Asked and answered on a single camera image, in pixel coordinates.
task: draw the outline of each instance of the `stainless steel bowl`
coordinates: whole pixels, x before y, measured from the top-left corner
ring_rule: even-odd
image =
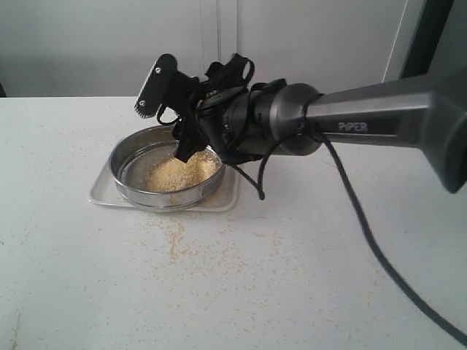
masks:
[[[155,126],[138,131],[118,143],[109,158],[110,172],[118,191],[135,207],[147,211],[179,211],[195,206],[214,193],[222,183],[225,166],[210,148],[219,162],[218,170],[207,180],[182,190],[150,192],[144,188],[147,172],[158,163],[173,156],[177,141],[171,128]]]

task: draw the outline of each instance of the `black cable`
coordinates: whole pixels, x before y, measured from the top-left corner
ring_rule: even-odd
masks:
[[[350,183],[349,177],[342,165],[340,157],[337,155],[336,149],[326,137],[324,133],[317,132],[315,133],[320,137],[324,145],[328,148],[331,157],[334,159],[336,163],[337,170],[339,171],[339,175],[341,176],[342,182],[344,184],[345,190],[349,196],[350,202],[352,202],[352,206],[357,214],[358,221],[360,222],[360,226],[362,227],[363,235],[365,236],[366,242],[370,246],[371,251],[373,252],[376,259],[379,261],[381,266],[385,269],[386,273],[393,279],[393,281],[398,285],[398,287],[402,290],[402,292],[416,305],[431,321],[436,323],[440,328],[445,331],[447,334],[451,335],[455,340],[459,343],[464,345],[467,348],[467,335],[459,330],[456,326],[452,323],[447,321],[443,316],[438,314],[435,310],[433,310],[418,294],[415,292],[409,284],[405,281],[405,279],[399,274],[399,272],[391,265],[389,260],[386,258],[385,254],[382,252],[381,248],[379,248],[378,243],[376,242],[373,232],[371,231],[370,225],[368,220],[366,219],[366,215],[363,212],[363,208],[358,200],[357,195]]]
[[[268,151],[265,153],[263,159],[261,160],[261,163],[260,163],[260,168],[258,170],[258,192],[259,193],[263,193],[264,194],[264,191],[263,191],[263,176],[264,176],[264,170],[266,169],[266,164],[268,163],[268,160],[269,158],[272,156],[272,153],[276,150],[276,148],[278,146],[280,146],[281,144],[283,144],[284,142],[286,142],[288,139],[294,137],[294,136],[298,136],[298,135],[301,135],[303,133],[302,130],[297,130],[297,131],[293,131],[292,133],[288,133],[286,135],[284,135],[283,137],[281,137],[279,140],[277,140],[269,149]]]
[[[230,166],[232,169],[236,170],[240,175],[242,175],[257,191],[260,196],[260,199],[263,201],[264,200],[264,192],[261,188],[259,188],[258,184],[253,180],[250,175],[245,173],[240,167],[231,165]]]
[[[170,121],[170,122],[164,122],[162,120],[162,116],[163,116],[163,113],[166,111],[166,108],[167,108],[167,106],[161,104],[161,106],[159,107],[157,116],[156,116],[156,120],[158,121],[158,123],[160,125],[164,125],[164,126],[173,125],[180,119],[180,116],[177,115],[177,117],[174,120]]]

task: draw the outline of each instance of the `metal tray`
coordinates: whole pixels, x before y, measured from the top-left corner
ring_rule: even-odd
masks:
[[[197,206],[186,210],[220,212],[231,209],[239,197],[239,183],[239,174],[232,168],[226,167],[219,189]],[[110,208],[137,209],[118,192],[107,162],[89,192],[89,201]]]

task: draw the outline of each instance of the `white tabletop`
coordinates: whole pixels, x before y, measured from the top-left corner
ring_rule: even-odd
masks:
[[[380,268],[324,148],[273,157],[266,200],[242,182],[225,213],[88,203],[155,122],[133,104],[0,99],[0,349],[461,349]],[[467,331],[467,189],[415,149],[337,150],[383,251]]]

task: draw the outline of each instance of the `cabinet door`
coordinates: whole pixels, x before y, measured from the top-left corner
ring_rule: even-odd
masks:
[[[187,74],[202,74],[204,59],[217,59],[215,0],[1,6],[0,81],[8,96],[134,96],[162,53],[176,55]]]
[[[423,0],[238,0],[237,49],[256,63],[257,81],[285,77],[324,93],[375,84],[398,77],[422,6]]]

